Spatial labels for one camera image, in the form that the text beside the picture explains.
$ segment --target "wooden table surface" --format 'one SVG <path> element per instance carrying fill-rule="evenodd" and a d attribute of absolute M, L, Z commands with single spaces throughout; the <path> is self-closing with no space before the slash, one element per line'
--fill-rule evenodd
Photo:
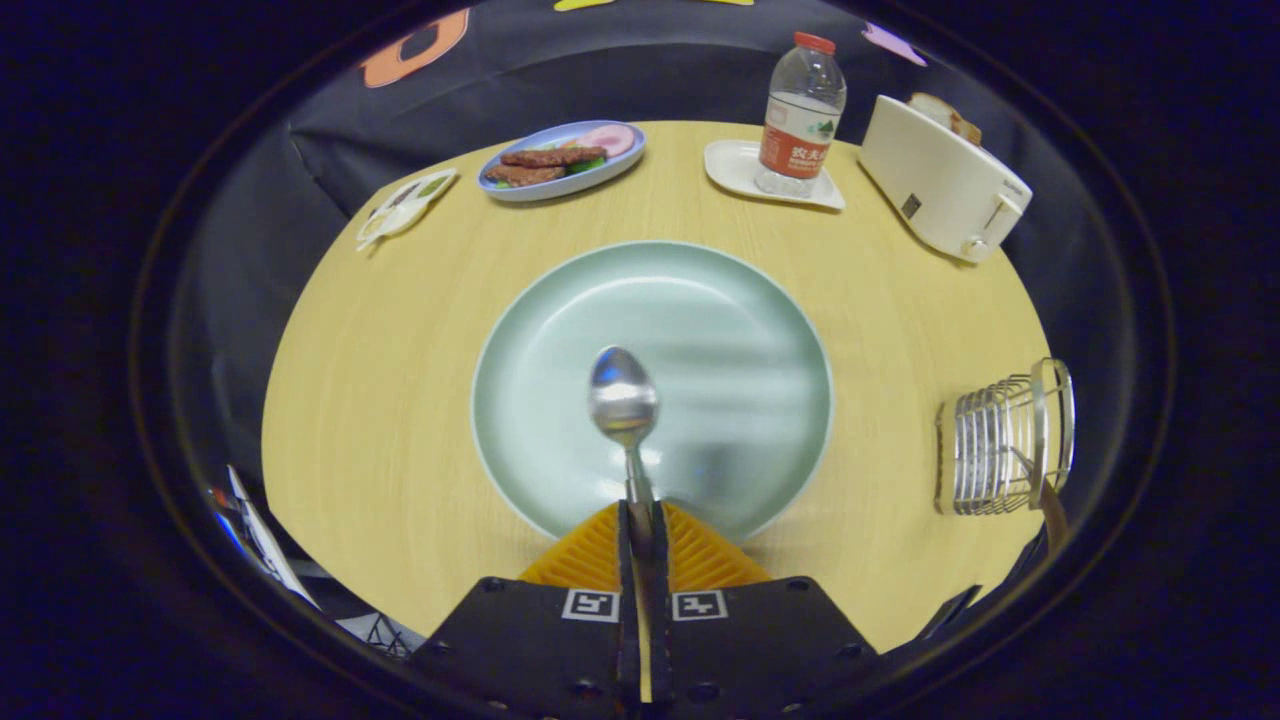
<path fill-rule="evenodd" d="M 324 256 L 289 319 L 262 429 L 268 503 L 365 601 L 429 635 L 484 575 L 518 575 L 552 541 L 485 475 L 471 379 L 502 311 L 543 273 L 636 240 L 707 245 L 755 265 L 800 304 L 835 377 L 831 446 L 795 505 L 746 551 L 774 577 L 812 575 L 879 651 L 947 598 L 989 591 L 1039 512 L 942 516 L 934 416 L 943 400 L 1048 355 L 1036 310 L 996 252 L 966 266 L 914 240 L 837 142 L 840 213 L 748 200 L 703 169 L 716 140 L 759 126 L 640 123 L 645 156 L 593 190 L 503 205 L 475 184 L 498 146 L 426 168 L 457 183 L 403 236 L 355 252 L 376 192 Z"/>

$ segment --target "metal spoon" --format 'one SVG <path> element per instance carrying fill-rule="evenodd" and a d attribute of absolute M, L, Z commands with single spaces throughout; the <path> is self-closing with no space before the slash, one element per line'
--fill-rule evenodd
<path fill-rule="evenodd" d="M 658 391 L 635 356 L 618 346 L 605 347 L 591 368 L 588 410 L 595 427 L 626 451 L 631 544 L 639 557 L 648 559 L 653 550 L 653 488 L 640 462 L 640 441 L 658 421 Z"/>

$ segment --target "orange letter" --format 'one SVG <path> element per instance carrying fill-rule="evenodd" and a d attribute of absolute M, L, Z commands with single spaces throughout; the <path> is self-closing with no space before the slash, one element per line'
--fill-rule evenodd
<path fill-rule="evenodd" d="M 381 49 L 376 55 L 365 60 L 365 87 L 383 87 L 390 85 L 404 76 L 420 70 L 440 59 L 442 55 L 453 49 L 467 32 L 467 13 L 458 10 L 452 15 L 445 15 L 426 27 L 435 27 L 435 42 L 430 47 L 408 58 L 401 58 L 401 50 L 413 35 L 406 35 L 397 42 Z"/>

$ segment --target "water bottle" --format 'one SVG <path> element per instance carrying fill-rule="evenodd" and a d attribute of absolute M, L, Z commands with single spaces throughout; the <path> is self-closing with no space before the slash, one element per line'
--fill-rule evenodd
<path fill-rule="evenodd" d="M 809 197 L 845 110 L 845 76 L 836 44 L 797 32 L 769 81 L 769 108 L 755 186 L 772 195 Z"/>

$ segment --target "white toaster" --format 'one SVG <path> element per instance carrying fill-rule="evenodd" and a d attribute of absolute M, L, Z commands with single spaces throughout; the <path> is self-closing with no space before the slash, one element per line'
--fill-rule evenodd
<path fill-rule="evenodd" d="M 883 95 L 859 161 L 916 237 L 970 263 L 991 256 L 1032 201 L 991 152 Z"/>

